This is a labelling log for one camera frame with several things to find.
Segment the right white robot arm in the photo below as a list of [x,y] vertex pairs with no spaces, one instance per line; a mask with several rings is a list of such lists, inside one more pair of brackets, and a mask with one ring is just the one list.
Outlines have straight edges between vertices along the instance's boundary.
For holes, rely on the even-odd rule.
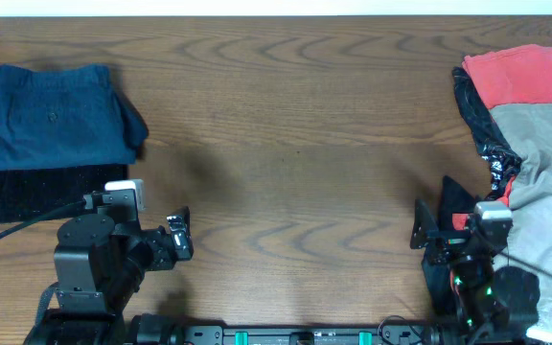
[[540,280],[518,266],[494,268],[513,225],[501,201],[480,201],[461,230],[439,228],[426,203],[415,201],[410,247],[423,249],[421,267],[437,316],[423,344],[523,344],[539,320]]

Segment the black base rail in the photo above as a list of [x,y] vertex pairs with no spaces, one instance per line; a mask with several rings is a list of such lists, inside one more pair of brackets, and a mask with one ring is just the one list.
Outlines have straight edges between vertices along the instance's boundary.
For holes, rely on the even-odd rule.
[[450,326],[389,317],[375,326],[267,327],[182,325],[156,314],[135,316],[125,344],[161,345],[460,345],[467,338]]

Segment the folded black sparkly garment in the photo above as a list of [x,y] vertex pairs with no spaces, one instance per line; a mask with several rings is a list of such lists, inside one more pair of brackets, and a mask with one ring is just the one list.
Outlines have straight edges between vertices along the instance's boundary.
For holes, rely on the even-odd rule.
[[[34,125],[30,130],[35,136],[50,135],[42,138],[38,147],[59,149],[56,158],[73,149],[103,153],[108,144],[128,153],[130,134],[146,136],[141,123],[118,117],[60,120]],[[0,223],[36,218],[101,190],[109,181],[125,178],[127,166],[120,164],[0,171]]]

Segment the navy blue denim shorts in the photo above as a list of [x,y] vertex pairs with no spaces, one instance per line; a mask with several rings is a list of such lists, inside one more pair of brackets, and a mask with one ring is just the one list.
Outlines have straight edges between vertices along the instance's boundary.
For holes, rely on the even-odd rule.
[[0,65],[0,171],[130,165],[148,136],[105,65]]

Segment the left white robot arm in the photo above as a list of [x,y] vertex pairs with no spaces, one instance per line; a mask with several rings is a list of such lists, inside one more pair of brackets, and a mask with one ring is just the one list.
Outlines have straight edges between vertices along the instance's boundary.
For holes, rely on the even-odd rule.
[[43,291],[26,343],[184,343],[182,328],[171,319],[142,314],[127,323],[124,309],[148,272],[192,259],[189,208],[169,215],[166,226],[144,230],[136,191],[96,192],[83,199],[85,214],[57,231],[57,281]]

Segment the red and black garment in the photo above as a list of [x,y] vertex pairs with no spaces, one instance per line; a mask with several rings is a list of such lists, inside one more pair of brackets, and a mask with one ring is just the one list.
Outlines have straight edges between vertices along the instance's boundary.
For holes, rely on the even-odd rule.
[[[510,208],[509,196],[522,160],[512,150],[491,111],[505,104],[552,104],[552,47],[525,45],[480,56],[465,57],[452,72],[454,96],[461,117],[471,130],[478,154],[489,163],[491,192],[478,198],[446,178],[438,214],[441,228],[451,229],[447,218],[455,213],[472,213],[480,201],[502,201]],[[544,269],[510,254],[508,237],[494,268],[518,266],[540,279]]]

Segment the khaki beige shorts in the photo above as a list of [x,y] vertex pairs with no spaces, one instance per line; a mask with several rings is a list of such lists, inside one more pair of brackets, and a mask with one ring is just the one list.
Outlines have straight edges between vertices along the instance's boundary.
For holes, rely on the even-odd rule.
[[521,168],[509,196],[510,254],[544,269],[536,330],[552,334],[552,103],[499,105],[491,114]]

